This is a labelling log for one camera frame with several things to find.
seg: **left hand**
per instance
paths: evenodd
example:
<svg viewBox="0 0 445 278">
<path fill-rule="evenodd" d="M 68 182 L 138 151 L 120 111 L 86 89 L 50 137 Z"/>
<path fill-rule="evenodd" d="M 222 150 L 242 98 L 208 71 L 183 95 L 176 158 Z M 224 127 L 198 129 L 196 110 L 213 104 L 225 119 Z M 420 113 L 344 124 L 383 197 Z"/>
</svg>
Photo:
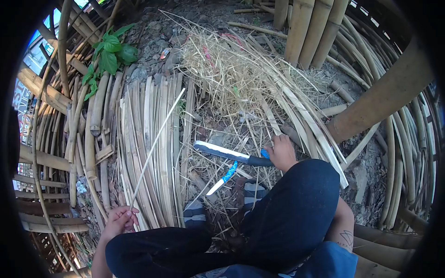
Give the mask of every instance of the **left hand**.
<svg viewBox="0 0 445 278">
<path fill-rule="evenodd" d="M 115 236 L 122 234 L 124 230 L 132 230 L 133 224 L 139 225 L 138 218 L 135 215 L 137 213 L 139 213 L 139 210 L 133 208 L 130 211 L 129 205 L 112 209 L 108 214 L 108 222 L 102 232 L 101 238 L 110 241 Z"/>
</svg>

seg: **blue knife handle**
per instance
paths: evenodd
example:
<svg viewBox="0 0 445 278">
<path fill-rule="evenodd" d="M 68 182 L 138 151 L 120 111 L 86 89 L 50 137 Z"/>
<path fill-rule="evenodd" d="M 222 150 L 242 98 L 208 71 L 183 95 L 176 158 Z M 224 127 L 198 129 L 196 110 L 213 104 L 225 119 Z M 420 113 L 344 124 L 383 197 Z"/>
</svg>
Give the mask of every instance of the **blue knife handle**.
<svg viewBox="0 0 445 278">
<path fill-rule="evenodd" d="M 252 155 L 249 157 L 249 161 L 247 162 L 247 164 L 252 166 L 265 166 L 265 167 L 274 166 L 274 164 L 270 159 L 264 157 L 254 157 Z"/>
</svg>

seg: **blue patterned handle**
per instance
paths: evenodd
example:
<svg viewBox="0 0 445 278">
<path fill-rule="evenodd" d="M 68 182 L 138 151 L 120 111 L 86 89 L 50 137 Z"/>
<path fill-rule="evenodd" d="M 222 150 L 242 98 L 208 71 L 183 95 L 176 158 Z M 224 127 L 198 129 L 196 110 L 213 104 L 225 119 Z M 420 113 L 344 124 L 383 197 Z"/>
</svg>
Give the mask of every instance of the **blue patterned handle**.
<svg viewBox="0 0 445 278">
<path fill-rule="evenodd" d="M 236 168 L 238 167 L 238 161 L 234 161 L 232 167 L 227 171 L 227 174 L 221 179 L 226 183 L 230 177 L 235 173 Z"/>
</svg>

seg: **forearm tattoo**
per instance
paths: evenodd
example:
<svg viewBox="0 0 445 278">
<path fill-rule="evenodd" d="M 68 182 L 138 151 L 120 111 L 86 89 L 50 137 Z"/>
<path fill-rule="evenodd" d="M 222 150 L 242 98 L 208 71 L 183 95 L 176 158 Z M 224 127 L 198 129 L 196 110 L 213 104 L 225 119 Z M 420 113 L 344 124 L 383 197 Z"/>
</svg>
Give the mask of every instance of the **forearm tattoo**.
<svg viewBox="0 0 445 278">
<path fill-rule="evenodd" d="M 349 252 L 352 252 L 352 247 L 354 246 L 354 234 L 352 234 L 350 231 L 343 230 L 340 235 L 344 238 L 345 242 L 337 242 L 337 244 Z"/>
</svg>

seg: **black pants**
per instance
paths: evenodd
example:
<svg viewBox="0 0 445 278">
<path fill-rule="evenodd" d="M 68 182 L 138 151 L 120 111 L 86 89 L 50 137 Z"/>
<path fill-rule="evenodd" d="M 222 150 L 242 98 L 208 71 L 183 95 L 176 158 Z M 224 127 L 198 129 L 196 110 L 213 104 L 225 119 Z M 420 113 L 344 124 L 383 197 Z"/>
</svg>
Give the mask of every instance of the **black pants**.
<svg viewBox="0 0 445 278">
<path fill-rule="evenodd" d="M 283 273 L 322 242 L 337 208 L 339 184 L 338 173 L 327 162 L 302 161 L 244 218 L 243 251 L 205 253 L 211 244 L 209 233 L 161 228 L 115 237 L 106 247 L 108 267 L 118 278 L 187 278 L 232 264 Z"/>
</svg>

